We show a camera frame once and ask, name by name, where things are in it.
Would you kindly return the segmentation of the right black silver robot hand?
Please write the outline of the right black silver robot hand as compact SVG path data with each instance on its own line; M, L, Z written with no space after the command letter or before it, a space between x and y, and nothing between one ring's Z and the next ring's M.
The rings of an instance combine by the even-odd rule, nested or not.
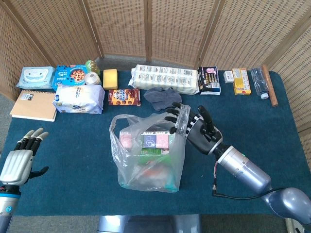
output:
M177 125L177 119L182 107L182 104L174 102L172 107L166 109L166 112L173 116L166 116L165 120L175 124L170 128L171 134L182 134L181 127ZM199 113L189 111L185 138L201 153L210 155L222 143L223 137L221 132L213 125L212 118L206 108L200 105L198 110Z

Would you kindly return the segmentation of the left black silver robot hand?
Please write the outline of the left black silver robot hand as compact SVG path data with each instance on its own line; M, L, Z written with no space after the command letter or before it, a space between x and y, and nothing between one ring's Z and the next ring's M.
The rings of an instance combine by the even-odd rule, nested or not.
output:
M0 181L4 185L23 186L29 179L44 175L48 171L45 166L33 171L33 162L41 142L49 135L43 128L28 131L15 148L6 157Z

